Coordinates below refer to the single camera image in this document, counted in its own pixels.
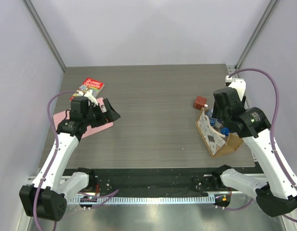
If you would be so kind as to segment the Pocari Sweat bottle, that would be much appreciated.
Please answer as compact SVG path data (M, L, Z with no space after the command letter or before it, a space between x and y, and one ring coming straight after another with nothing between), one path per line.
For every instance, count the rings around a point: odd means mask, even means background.
M229 134L231 133L231 131L230 131L229 128L227 128L227 127L223 127L223 128L220 129L220 133L221 133L222 135L224 135L225 137L228 137Z
M209 109L207 112L207 116L209 118L210 125L214 128L220 129L222 127L222 122L212 116L213 109Z

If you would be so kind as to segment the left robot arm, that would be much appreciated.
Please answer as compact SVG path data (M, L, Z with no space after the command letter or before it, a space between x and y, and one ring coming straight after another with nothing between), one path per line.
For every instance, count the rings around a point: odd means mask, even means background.
M19 196L29 217L60 221L67 202L81 190L92 192L97 185L94 171L78 168L61 182L66 165L89 128L101 128L120 118L108 99L93 102L78 96L71 101L64 119L54 127L54 143L40 172L30 185L20 189Z

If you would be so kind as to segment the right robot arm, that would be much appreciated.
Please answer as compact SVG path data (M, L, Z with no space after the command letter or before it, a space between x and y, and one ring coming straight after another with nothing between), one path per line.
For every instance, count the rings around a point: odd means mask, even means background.
M213 93L213 117L238 134L263 170L266 180L258 180L222 165L212 172L212 186L217 190L232 188L256 200L261 210L271 217L288 214L297 208L297 182L291 183L278 163L281 154L271 138L272 127L264 112L252 107L244 108L243 99L231 87Z

